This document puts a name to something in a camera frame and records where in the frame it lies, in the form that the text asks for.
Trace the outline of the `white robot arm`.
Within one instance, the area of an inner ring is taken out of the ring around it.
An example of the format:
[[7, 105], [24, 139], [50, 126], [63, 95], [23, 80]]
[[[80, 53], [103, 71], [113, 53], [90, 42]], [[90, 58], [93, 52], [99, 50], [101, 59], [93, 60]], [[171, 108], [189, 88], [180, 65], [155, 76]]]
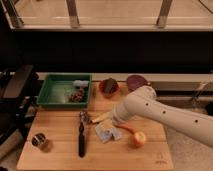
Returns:
[[213, 148], [213, 117], [160, 103], [151, 86], [129, 93], [111, 112], [116, 122], [125, 122], [135, 115], [165, 124]]

